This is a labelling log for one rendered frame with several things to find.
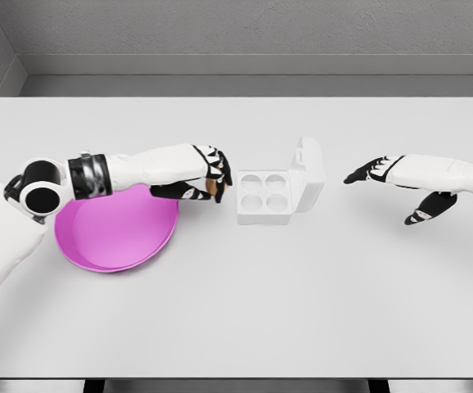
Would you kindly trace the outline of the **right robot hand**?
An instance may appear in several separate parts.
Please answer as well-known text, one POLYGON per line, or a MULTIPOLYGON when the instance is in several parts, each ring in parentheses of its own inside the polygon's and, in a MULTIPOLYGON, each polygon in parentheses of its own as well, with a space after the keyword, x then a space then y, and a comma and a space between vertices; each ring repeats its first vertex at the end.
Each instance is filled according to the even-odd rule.
POLYGON ((436 218, 457 202, 457 186, 461 175, 460 162, 455 159, 407 154, 382 156, 371 160, 349 174, 345 184, 367 180, 390 183, 396 187, 423 189, 430 194, 404 220, 407 226, 436 218))

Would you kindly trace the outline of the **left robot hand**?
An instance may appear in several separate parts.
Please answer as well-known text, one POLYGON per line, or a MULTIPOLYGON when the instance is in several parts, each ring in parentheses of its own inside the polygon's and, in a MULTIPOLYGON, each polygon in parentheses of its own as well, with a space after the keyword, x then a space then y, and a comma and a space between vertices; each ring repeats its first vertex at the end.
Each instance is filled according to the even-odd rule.
POLYGON ((150 151, 155 171, 149 175, 150 192, 154 197, 173 200, 219 203, 232 186, 232 171, 228 158, 216 147, 183 143, 150 151), (215 179, 217 193, 205 190, 205 180, 215 179))

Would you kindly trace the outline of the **white egg box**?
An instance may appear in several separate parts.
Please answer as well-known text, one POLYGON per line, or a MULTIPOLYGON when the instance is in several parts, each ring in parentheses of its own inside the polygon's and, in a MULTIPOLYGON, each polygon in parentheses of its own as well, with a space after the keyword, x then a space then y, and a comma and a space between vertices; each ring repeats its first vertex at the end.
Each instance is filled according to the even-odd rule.
POLYGON ((325 182, 321 146, 317 140, 303 136, 288 169, 247 169, 237 173, 237 222, 288 224, 292 215, 314 207, 325 182))

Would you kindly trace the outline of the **pink round plate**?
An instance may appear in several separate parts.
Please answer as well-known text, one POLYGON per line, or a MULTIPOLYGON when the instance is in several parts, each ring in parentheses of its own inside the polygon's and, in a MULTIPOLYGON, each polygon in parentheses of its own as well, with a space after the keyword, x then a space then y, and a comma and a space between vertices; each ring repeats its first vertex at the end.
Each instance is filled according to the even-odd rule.
POLYGON ((172 237, 178 201, 152 196, 149 187, 96 199, 70 201, 56 215, 56 243, 71 263, 99 273, 138 266, 172 237))

